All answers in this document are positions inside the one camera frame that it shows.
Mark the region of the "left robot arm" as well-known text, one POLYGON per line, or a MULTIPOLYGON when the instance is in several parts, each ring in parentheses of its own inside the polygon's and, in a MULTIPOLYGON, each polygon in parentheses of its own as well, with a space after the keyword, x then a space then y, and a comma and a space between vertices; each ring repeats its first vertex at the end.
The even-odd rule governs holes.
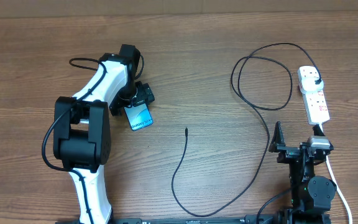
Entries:
POLYGON ((123 44, 118 54, 105 53, 96 63, 94 76, 79 92, 56 100, 54 122, 46 133, 53 137, 60 170, 74 181, 81 210, 76 223, 114 223, 104 178, 112 149, 109 117, 125 112, 133 131, 154 122, 148 109, 154 94, 139 81, 141 52, 123 44))

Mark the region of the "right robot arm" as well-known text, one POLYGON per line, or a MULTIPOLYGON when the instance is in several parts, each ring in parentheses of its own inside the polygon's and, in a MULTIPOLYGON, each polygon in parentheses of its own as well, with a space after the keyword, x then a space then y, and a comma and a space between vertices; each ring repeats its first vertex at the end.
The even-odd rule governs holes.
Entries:
POLYGON ((272 223, 331 222, 326 212, 331 209, 337 185, 331 179, 316 175, 314 167, 326 162, 334 147, 319 126, 314 126, 313 132, 298 147, 288 147, 281 123, 275 124, 269 151, 278 154, 278 163, 289 165, 291 207, 279 210, 272 223))

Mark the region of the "smartphone with blue screen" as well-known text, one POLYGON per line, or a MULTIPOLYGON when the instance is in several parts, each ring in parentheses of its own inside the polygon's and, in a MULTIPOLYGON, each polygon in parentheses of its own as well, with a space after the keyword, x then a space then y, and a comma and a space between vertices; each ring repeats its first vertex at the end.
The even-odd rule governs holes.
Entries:
POLYGON ((125 107, 130 127, 133 131, 138 131, 142 128, 153 124, 151 113, 146 104, 140 106, 133 106, 131 108, 125 107))

